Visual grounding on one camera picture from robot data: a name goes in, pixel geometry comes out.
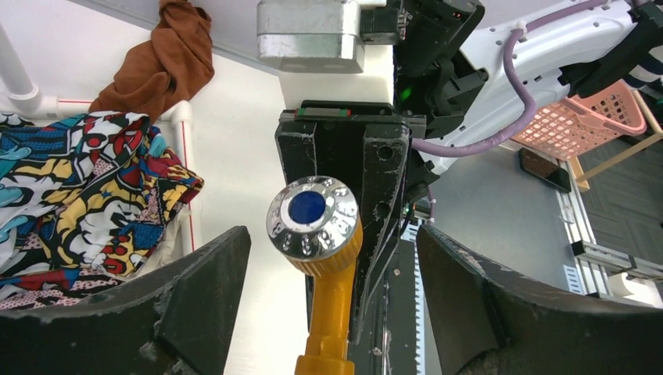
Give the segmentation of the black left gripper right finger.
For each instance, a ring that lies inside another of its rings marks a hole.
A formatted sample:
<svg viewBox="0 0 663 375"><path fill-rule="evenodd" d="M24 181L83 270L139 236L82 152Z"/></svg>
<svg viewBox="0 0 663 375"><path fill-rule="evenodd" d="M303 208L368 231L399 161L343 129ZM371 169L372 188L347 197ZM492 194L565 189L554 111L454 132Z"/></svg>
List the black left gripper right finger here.
<svg viewBox="0 0 663 375"><path fill-rule="evenodd" d="M662 311L565 291L424 225L417 250L444 374L659 374Z"/></svg>

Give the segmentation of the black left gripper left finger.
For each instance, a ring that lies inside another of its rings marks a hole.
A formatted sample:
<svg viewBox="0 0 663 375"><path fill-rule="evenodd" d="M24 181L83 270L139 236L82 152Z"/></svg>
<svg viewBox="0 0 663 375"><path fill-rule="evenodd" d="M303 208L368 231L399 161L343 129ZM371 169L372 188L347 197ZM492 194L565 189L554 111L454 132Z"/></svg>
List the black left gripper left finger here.
<svg viewBox="0 0 663 375"><path fill-rule="evenodd" d="M232 227L76 305L2 312L2 373L223 373L251 244Z"/></svg>

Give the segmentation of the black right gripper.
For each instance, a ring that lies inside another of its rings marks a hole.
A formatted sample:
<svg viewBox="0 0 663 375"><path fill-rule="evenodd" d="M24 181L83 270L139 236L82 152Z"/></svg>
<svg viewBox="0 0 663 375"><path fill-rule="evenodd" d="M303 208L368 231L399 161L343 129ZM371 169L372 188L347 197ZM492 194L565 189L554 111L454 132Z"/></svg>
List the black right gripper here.
<svg viewBox="0 0 663 375"><path fill-rule="evenodd" d="M285 183L312 175L337 177L360 199L363 244L357 258L349 342L360 341L368 303L385 268L385 246L400 221L396 203L412 206L428 193L428 167L408 148L426 118L375 102L306 100L279 116L275 141Z"/></svg>

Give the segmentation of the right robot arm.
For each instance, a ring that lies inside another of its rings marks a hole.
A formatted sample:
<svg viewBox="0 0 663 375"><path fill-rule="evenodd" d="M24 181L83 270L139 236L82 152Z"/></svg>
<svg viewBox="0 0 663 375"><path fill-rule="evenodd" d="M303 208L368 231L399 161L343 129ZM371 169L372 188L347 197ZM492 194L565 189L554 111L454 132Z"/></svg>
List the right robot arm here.
<svg viewBox="0 0 663 375"><path fill-rule="evenodd" d="M480 1L261 1L258 56L279 72L287 190L276 249L310 279L354 265L342 336L360 340L404 211L457 159L535 111L624 77L662 42L659 1L562 1L482 27Z"/></svg>

